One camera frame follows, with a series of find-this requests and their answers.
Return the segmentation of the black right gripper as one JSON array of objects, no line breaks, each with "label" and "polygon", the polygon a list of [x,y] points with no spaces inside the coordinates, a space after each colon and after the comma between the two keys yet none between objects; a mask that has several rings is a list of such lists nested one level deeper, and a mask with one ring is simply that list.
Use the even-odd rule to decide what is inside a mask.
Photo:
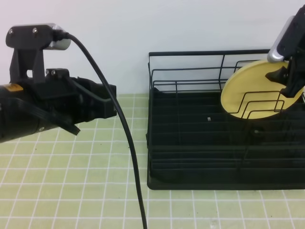
[{"label": "black right gripper", "polygon": [[277,48],[278,53],[288,60],[288,69],[269,72],[265,77],[274,83],[286,84],[281,93],[294,97],[305,86],[305,8],[301,7],[289,22]]}]

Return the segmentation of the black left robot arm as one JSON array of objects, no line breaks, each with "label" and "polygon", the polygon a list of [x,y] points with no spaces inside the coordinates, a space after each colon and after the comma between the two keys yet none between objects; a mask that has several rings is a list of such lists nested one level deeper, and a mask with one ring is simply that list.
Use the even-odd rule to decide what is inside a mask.
[{"label": "black left robot arm", "polygon": [[48,69],[45,82],[31,78],[0,87],[0,141],[60,127],[77,135],[78,123],[107,119],[117,112],[103,84]]}]

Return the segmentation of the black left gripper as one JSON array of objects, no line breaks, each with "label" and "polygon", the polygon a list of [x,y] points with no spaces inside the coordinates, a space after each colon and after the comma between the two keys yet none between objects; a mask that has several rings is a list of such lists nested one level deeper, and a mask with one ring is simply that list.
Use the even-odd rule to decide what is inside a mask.
[{"label": "black left gripper", "polygon": [[45,82],[34,83],[33,91],[42,109],[73,124],[117,115],[103,84],[70,77],[67,69],[47,69]]}]

